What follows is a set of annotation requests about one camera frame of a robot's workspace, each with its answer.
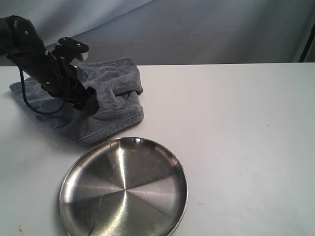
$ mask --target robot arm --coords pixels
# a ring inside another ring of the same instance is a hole
[[[96,90],[85,89],[77,78],[76,68],[70,65],[74,58],[84,60],[88,50],[87,45],[65,37],[49,52],[29,20],[19,16],[0,18],[0,58],[7,57],[52,97],[94,114],[99,109]]]

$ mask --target wire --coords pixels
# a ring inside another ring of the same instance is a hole
[[[67,77],[67,80],[68,80],[68,91],[67,91],[67,95],[66,95],[66,98],[63,100],[63,103],[61,104],[61,106],[56,109],[55,111],[53,112],[42,112],[42,111],[39,111],[37,110],[35,107],[33,107],[27,100],[26,98],[26,92],[25,92],[25,81],[24,81],[24,75],[23,75],[23,70],[21,69],[21,67],[19,66],[17,60],[16,60],[16,57],[11,53],[9,52],[7,49],[3,48],[3,47],[0,47],[0,49],[6,51],[10,57],[12,57],[13,59],[13,62],[17,65],[18,69],[19,69],[19,72],[20,72],[20,77],[21,77],[21,85],[22,85],[22,97],[23,97],[23,100],[25,102],[25,104],[34,112],[38,113],[38,114],[41,114],[41,115],[53,115],[53,114],[56,114],[58,113],[59,111],[61,111],[64,106],[66,105],[68,99],[69,99],[69,95],[70,95],[70,79],[69,79],[69,75],[68,73],[66,72],[66,66],[65,66],[65,62],[64,62],[64,59],[63,59],[63,68],[64,68],[64,71],[65,71],[65,74],[66,74],[66,77]]]

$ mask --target folded towel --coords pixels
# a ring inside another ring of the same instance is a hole
[[[10,85],[17,103],[31,111],[41,123],[58,135],[81,145],[90,145],[143,120],[138,94],[142,93],[140,75],[131,59],[123,58],[77,66],[83,86],[97,91],[99,110],[94,115],[78,111],[71,104],[54,115],[39,115],[23,101],[21,82]],[[34,78],[25,80],[28,102],[43,112],[56,110],[62,101],[53,98]]]

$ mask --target round plate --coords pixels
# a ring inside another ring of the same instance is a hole
[[[70,236],[167,236],[187,205],[186,177],[165,147],[121,138],[85,153],[60,189],[59,211]]]

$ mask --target white table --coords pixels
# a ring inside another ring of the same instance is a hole
[[[116,136],[180,159],[189,203],[175,236],[315,235],[314,63],[139,69],[145,119]],[[57,193],[87,149],[25,115],[18,80],[0,67],[0,235],[63,236]]]

